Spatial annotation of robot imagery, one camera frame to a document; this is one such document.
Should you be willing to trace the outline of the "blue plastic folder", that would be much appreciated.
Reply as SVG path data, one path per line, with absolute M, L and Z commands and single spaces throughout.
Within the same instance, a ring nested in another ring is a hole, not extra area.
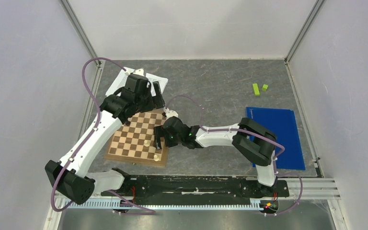
M 294 111 L 261 107 L 246 107 L 245 111 L 248 118 L 274 132 L 277 143 L 285 147 L 278 157 L 277 168 L 306 170 Z

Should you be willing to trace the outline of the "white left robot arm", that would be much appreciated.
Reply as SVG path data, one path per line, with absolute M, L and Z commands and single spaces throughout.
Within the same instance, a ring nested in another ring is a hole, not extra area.
M 165 106 L 162 92 L 168 79 L 140 69 L 122 71 L 97 104 L 97 115 L 89 128 L 66 155 L 58 161 L 49 160 L 45 172 L 56 192 L 71 202 L 81 205 L 92 194 L 114 190 L 121 196 L 131 190 L 131 182 L 115 171 L 89 173 L 93 160 L 108 139 L 128 119 L 138 113 L 161 109 Z

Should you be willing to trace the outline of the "wooden chessboard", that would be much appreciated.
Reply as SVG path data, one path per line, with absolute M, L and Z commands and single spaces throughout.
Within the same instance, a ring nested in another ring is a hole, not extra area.
M 124 161 L 135 164 L 165 167 L 168 158 L 168 147 L 161 138 L 162 149 L 155 148 L 154 127 L 161 126 L 165 118 L 163 110 L 137 113 L 130 118 L 130 125 L 123 125 L 110 138 L 110 144 L 104 158 L 112 161 Z M 150 146 L 145 147 L 144 141 L 149 140 Z

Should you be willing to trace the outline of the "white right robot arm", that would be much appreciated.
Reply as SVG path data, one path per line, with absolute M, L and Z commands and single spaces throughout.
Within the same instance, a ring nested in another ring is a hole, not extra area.
M 275 133 L 254 120 L 244 117 L 231 126 L 187 126 L 173 116 L 163 125 L 154 127 L 155 147 L 161 149 L 161 140 L 169 148 L 182 145 L 188 149 L 211 146 L 229 146 L 237 149 L 257 169 L 258 191 L 271 195 L 276 189 L 274 152 L 283 147 L 277 143 Z

